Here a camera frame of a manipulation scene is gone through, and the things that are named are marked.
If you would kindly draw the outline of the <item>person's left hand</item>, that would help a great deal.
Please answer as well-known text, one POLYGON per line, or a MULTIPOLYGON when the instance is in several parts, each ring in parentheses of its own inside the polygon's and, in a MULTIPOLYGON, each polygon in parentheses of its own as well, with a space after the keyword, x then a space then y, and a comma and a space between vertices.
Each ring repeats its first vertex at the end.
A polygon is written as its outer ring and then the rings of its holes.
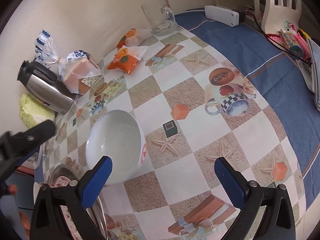
MULTIPOLYGON (((9 193, 13 196, 16 196, 17 194, 17 187, 16 185, 12 184, 12 185, 9 185, 8 186, 8 190, 9 190, 9 193)), ((30 221, 29 221, 29 218, 22 212, 22 211, 19 211, 20 213, 20 219, 21 219, 21 222, 22 222, 22 225, 25 229, 25 234, 27 236, 27 239, 30 239, 30 221)))

